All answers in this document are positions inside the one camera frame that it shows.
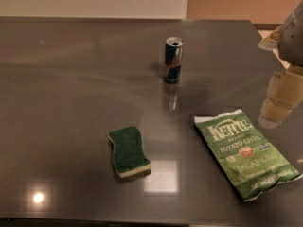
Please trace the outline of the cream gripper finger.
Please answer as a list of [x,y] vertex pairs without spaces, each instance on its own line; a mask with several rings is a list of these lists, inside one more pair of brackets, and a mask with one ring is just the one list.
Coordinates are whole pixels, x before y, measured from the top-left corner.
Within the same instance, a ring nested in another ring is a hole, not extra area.
[[281,124],[303,101],[303,67],[291,65],[271,76],[258,123],[266,129]]
[[258,48],[266,51],[277,50],[280,34],[281,34],[281,26],[278,26],[269,35],[265,36],[258,43]]

